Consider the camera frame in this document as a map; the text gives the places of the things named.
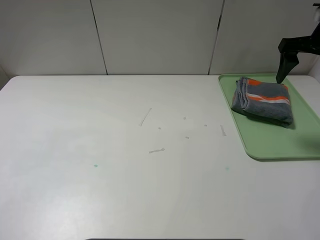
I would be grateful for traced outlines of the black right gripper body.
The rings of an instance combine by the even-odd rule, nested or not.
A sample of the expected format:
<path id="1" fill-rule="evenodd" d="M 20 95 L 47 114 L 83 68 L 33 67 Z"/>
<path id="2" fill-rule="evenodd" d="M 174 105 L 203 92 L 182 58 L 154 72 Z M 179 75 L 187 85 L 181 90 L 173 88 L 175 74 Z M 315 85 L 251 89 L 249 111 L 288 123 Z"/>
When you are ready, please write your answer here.
<path id="1" fill-rule="evenodd" d="M 320 24 L 309 36 L 283 38 L 278 45 L 280 53 L 320 54 Z"/>

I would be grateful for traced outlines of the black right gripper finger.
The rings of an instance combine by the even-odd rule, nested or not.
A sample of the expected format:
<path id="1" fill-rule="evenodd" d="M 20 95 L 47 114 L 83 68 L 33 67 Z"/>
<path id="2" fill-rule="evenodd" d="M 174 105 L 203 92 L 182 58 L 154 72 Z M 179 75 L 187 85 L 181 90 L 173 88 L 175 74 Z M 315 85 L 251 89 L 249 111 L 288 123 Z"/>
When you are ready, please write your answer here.
<path id="1" fill-rule="evenodd" d="M 275 77 L 276 82 L 281 84 L 290 71 L 298 64 L 298 52 L 282 52 L 280 54 L 279 68 Z"/>

